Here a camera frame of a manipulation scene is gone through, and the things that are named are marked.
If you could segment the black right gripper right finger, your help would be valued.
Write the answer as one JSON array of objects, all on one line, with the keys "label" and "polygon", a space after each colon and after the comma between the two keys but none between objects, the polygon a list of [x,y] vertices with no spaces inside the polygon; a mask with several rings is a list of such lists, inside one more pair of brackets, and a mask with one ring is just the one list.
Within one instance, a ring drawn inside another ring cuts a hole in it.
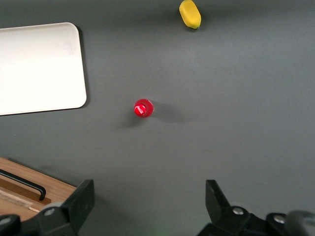
[{"label": "black right gripper right finger", "polygon": [[199,236],[304,236],[299,212],[269,213],[261,219],[243,207],[232,206],[215,180],[205,184],[205,204],[211,222]]}]

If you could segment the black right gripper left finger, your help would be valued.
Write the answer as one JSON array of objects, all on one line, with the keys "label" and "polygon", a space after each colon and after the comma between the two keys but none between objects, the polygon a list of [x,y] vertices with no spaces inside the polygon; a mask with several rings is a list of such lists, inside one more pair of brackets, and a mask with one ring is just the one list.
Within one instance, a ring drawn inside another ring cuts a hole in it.
[{"label": "black right gripper left finger", "polygon": [[0,234],[2,236],[77,236],[94,205],[94,181],[86,179],[62,204],[46,206],[26,221],[21,221],[17,214],[2,215]]}]

